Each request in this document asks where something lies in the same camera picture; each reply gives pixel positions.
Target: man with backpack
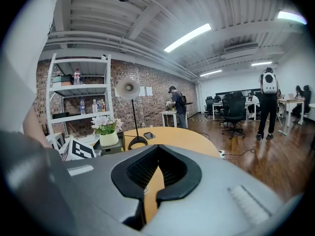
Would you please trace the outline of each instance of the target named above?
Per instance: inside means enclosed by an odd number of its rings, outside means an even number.
[[[169,88],[168,93],[172,94],[172,106],[175,106],[176,110],[177,110],[177,114],[178,114],[178,120],[179,120],[179,124],[178,127],[179,128],[187,128],[186,126],[186,105],[185,101],[186,98],[185,96],[182,95],[182,93],[178,90],[176,90],[176,87],[171,86]]]

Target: potted plant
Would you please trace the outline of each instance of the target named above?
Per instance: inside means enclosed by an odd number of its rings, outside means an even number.
[[[111,120],[101,116],[92,118],[91,126],[96,134],[99,134],[99,142],[102,147],[112,146],[118,142],[117,131],[122,130],[123,122],[120,119]]]

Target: smartphone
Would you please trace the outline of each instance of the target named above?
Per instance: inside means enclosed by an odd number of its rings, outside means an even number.
[[[143,135],[144,135],[145,138],[147,138],[148,140],[155,137],[155,135],[152,134],[151,132],[144,133]]]

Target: plastic bottle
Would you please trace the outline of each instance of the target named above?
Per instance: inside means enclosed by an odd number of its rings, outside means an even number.
[[[82,115],[85,115],[85,103],[84,103],[83,98],[81,98],[81,101],[80,101],[80,112]]]
[[[106,111],[106,107],[105,107],[105,102],[103,99],[100,100],[100,104],[101,104],[101,110],[102,112],[105,112]]]
[[[73,75],[73,84],[74,85],[79,85],[80,84],[80,71],[79,69],[76,69]]]
[[[101,112],[100,99],[97,100],[97,113]]]
[[[97,113],[97,104],[95,99],[93,100],[92,111],[93,113]]]

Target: flower pot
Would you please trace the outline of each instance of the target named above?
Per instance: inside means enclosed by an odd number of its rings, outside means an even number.
[[[109,135],[100,135],[99,136],[99,143],[102,147],[112,146],[118,143],[118,136],[116,131]]]

